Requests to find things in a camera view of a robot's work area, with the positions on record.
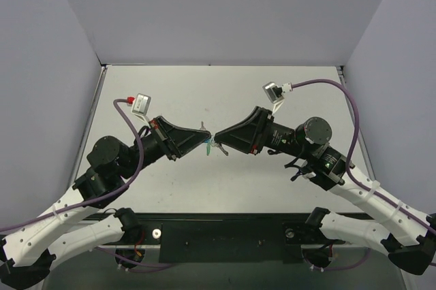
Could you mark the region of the green plastic key tag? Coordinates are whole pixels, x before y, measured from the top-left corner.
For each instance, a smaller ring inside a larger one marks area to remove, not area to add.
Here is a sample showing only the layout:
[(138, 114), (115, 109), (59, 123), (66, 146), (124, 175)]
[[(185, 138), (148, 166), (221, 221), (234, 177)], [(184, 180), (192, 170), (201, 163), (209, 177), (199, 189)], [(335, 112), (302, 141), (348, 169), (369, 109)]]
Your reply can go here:
[(211, 150), (212, 148), (215, 147), (215, 144), (211, 143), (211, 142), (207, 142), (206, 143), (206, 155), (209, 156), (211, 154)]

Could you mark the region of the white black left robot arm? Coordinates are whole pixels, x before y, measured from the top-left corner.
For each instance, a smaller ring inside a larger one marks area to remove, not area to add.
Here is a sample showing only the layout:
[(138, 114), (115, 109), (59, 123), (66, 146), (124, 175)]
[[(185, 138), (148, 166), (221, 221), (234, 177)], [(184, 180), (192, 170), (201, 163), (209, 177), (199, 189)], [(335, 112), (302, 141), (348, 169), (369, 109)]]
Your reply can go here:
[(113, 136), (100, 138), (88, 154), (88, 170), (43, 215), (44, 219), (1, 239), (1, 282), (28, 289), (64, 261), (96, 246), (138, 243), (143, 226), (130, 208), (119, 208), (98, 223), (71, 228), (106, 208), (126, 192), (126, 181), (162, 157), (177, 160), (211, 138), (204, 129), (187, 129), (154, 118), (145, 135), (128, 146)]

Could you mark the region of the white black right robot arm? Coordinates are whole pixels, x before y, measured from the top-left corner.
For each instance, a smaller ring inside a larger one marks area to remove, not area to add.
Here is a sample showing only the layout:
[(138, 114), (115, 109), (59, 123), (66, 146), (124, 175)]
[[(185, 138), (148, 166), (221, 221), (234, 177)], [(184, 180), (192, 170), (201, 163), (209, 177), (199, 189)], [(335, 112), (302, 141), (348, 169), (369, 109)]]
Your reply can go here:
[(236, 125), (214, 136), (217, 144), (245, 154), (256, 155), (267, 148), (270, 155), (284, 153), (301, 159), (286, 164), (325, 191), (337, 195), (371, 217), (361, 221), (315, 208), (309, 215), (304, 232), (319, 242), (323, 238), (364, 246), (388, 257), (396, 267), (422, 275), (435, 256), (435, 215), (416, 210), (403, 203), (376, 180), (371, 180), (329, 141), (332, 129), (320, 117), (312, 117), (295, 129), (274, 122), (270, 110), (255, 107)]

